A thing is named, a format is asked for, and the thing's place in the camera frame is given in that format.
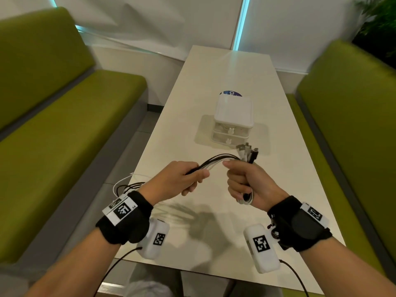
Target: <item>blue round sticker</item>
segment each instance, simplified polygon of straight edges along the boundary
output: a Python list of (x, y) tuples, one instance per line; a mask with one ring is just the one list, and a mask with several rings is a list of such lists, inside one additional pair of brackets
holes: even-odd
[(240, 96), (240, 97), (242, 97), (242, 95), (241, 95), (240, 93), (237, 93), (237, 92), (234, 92), (234, 91), (224, 91), (224, 92), (222, 92), (222, 93), (220, 93), (220, 94), (232, 94), (232, 95), (234, 95), (234, 96)]

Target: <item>wrist strap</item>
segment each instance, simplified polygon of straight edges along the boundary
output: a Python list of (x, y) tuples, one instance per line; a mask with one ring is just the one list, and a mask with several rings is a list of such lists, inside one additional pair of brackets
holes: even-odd
[[(137, 243), (146, 236), (149, 230), (149, 219), (153, 206), (138, 191), (130, 192), (128, 198), (131, 198), (137, 207), (123, 217), (120, 222), (114, 225), (107, 216), (103, 216), (96, 223), (96, 227), (100, 229), (103, 237), (110, 244), (124, 245), (127, 241)], [(120, 202), (118, 206), (114, 207), (114, 210), (122, 204), (123, 202)]]
[(274, 205), (268, 215), (279, 234), (279, 244), (286, 250), (292, 247), (297, 252), (311, 248), (318, 241), (332, 237), (329, 228), (324, 228), (304, 210), (302, 203), (289, 196)]

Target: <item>box lid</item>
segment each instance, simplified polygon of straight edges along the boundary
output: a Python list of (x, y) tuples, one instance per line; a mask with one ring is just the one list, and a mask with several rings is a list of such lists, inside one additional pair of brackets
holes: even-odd
[(249, 97), (221, 94), (217, 101), (215, 121), (252, 128), (254, 125), (252, 100)]

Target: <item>table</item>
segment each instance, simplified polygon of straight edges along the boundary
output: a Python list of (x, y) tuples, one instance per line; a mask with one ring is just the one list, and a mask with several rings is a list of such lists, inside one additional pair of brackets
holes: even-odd
[[(220, 92), (250, 96), (255, 126), (249, 143), (259, 148), (256, 162), (288, 193), (320, 210), (339, 241), (344, 240), (294, 119), (270, 56), (193, 46), (147, 143), (135, 173), (154, 176), (172, 160), (202, 163), (220, 153), (233, 153), (210, 140)], [(139, 181), (134, 175), (131, 183)], [(244, 240), (245, 227), (270, 224), (267, 214), (238, 204), (227, 191), (221, 164), (193, 194), (155, 206), (152, 216), (171, 225), (160, 257), (146, 260), (136, 252), (125, 259), (225, 278), (302, 290), (291, 270), (259, 274)], [(120, 258), (135, 245), (121, 247)], [(300, 275), (307, 290), (322, 293), (300, 255), (275, 246), (278, 257)]]

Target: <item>bench backrest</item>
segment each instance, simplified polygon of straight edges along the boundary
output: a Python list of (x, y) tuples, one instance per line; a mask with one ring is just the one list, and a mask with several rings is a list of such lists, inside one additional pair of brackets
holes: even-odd
[(0, 130), (94, 66), (62, 7), (0, 21)]
[(396, 71), (334, 41), (297, 90), (396, 260)]

